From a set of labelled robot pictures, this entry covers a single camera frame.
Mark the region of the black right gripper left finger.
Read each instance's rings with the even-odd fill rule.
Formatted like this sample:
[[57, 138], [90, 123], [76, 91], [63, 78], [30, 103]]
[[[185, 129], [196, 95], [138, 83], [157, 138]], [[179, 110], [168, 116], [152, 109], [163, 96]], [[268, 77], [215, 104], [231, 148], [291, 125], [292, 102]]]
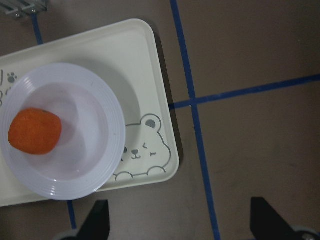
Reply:
[[108, 200], [97, 200], [76, 235], [77, 240], [107, 240], [110, 235]]

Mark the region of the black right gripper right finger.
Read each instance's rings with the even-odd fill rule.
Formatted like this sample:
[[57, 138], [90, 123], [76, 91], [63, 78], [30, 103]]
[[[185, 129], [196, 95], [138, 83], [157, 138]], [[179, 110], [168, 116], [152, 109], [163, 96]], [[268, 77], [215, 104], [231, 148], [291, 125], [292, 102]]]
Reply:
[[295, 239], [295, 231], [263, 197], [250, 200], [250, 230], [256, 240]]

